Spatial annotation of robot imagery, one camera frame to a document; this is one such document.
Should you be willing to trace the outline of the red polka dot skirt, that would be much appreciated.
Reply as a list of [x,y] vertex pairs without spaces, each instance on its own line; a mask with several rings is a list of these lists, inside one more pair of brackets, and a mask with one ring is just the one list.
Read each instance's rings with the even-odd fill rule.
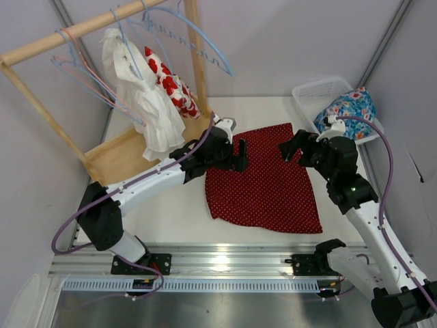
[[300,154],[285,162],[279,144],[294,136],[290,123],[234,135],[246,141],[248,167],[243,172],[212,168],[205,195],[210,214],[238,226],[288,234],[320,234],[320,216]]

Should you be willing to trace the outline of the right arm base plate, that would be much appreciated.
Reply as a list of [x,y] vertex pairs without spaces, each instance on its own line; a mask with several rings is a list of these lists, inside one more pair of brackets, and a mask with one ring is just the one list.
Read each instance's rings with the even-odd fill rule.
[[292,267],[295,276],[322,276],[313,254],[293,254],[284,263]]

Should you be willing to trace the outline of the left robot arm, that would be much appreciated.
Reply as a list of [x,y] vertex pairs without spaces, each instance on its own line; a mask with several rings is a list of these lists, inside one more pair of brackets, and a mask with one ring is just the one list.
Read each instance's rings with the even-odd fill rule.
[[170,153],[169,157],[136,176],[103,186],[91,183],[85,190],[76,220],[98,251],[111,251],[129,262],[148,252],[145,244],[124,229],[123,218],[144,201],[186,184],[210,168],[243,172],[249,164],[246,141],[234,143],[221,128],[213,126]]

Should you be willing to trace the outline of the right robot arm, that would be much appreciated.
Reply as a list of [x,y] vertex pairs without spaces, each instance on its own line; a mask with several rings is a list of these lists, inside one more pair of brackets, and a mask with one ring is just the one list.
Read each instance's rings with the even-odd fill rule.
[[315,169],[325,179],[330,200],[355,227],[376,264],[369,266],[343,242],[333,239],[316,247],[321,270],[350,280],[369,299],[382,327],[405,327],[435,315],[436,283],[406,252],[384,218],[373,187],[358,174],[355,142],[343,136],[320,139],[315,133],[299,130],[279,149],[286,162],[300,152],[298,164]]

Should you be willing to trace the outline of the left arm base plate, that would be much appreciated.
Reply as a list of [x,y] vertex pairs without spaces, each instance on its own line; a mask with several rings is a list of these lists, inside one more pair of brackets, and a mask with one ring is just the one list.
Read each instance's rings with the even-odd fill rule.
[[[163,275],[169,275],[171,270],[171,254],[146,254],[137,261],[138,265],[149,267],[159,271]],[[113,257],[111,266],[112,275],[153,275],[154,273],[145,269],[127,264],[119,256]]]

